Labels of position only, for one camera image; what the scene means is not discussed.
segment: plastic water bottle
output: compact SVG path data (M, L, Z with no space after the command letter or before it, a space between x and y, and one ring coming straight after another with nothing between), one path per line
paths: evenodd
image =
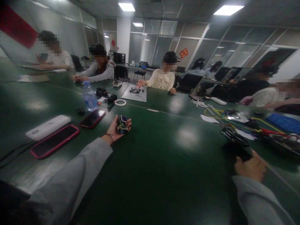
M83 98L85 100L85 104L87 105L88 111L94 111L97 109L97 99L93 88L89 81L84 81L83 87Z

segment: ceiling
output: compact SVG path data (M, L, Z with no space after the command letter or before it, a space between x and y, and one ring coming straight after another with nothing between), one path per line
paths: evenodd
M95 17L131 16L184 22L216 22L280 27L300 27L299 0L72 0ZM135 12L124 12L118 2L132 3ZM213 15L223 5L245 5L232 16Z

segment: red decoration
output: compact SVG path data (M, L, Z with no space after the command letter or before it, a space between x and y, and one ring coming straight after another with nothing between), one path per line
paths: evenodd
M187 55L188 55L188 49L187 49L187 48L183 49L183 50L180 52L181 58L184 58L184 57L186 57Z
M37 38L37 32L6 4L0 14L0 30L28 49Z
M115 40L113 39L113 40L112 40L112 47L114 48L115 45L116 45L116 43L115 43Z

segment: blue tray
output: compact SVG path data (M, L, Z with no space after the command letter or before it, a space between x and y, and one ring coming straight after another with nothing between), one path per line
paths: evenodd
M300 134L300 121L296 119L279 114L272 114L266 119L288 132Z

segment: gray jacket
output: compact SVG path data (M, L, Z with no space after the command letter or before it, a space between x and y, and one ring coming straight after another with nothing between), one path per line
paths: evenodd
M97 138L35 191L23 204L23 212L35 212L40 224L68 224L112 152L102 138ZM295 225L266 186L243 176L234 176L233 181L249 225Z
M97 69L98 64L93 62L90 68L79 74L79 77L89 77L88 79L90 83L106 79L114 79L115 68L110 62L106 64L106 70L102 74L96 75Z

